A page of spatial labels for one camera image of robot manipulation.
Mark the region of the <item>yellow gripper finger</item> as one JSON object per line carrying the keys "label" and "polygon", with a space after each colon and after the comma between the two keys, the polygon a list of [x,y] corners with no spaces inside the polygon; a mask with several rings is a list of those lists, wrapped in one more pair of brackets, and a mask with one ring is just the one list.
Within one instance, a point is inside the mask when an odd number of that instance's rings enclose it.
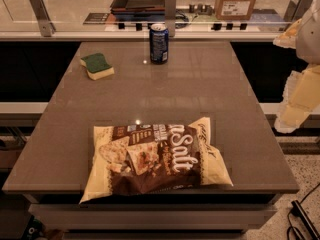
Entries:
{"label": "yellow gripper finger", "polygon": [[301,19],[298,19],[292,23],[286,31],[278,35],[274,40],[273,44],[282,48],[296,48],[296,37],[299,26],[301,24]]}
{"label": "yellow gripper finger", "polygon": [[292,71],[284,87],[275,129],[280,133],[292,133],[319,105],[320,65],[309,64],[302,72]]}

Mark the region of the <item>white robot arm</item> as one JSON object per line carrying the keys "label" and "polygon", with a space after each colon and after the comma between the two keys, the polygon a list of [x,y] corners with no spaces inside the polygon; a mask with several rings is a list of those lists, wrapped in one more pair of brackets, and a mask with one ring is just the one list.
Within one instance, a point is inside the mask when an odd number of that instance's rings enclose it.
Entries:
{"label": "white robot arm", "polygon": [[307,63],[302,72],[290,73],[274,123],[278,132],[292,133],[320,105],[320,0],[313,0],[302,18],[273,44],[295,49],[297,57]]}

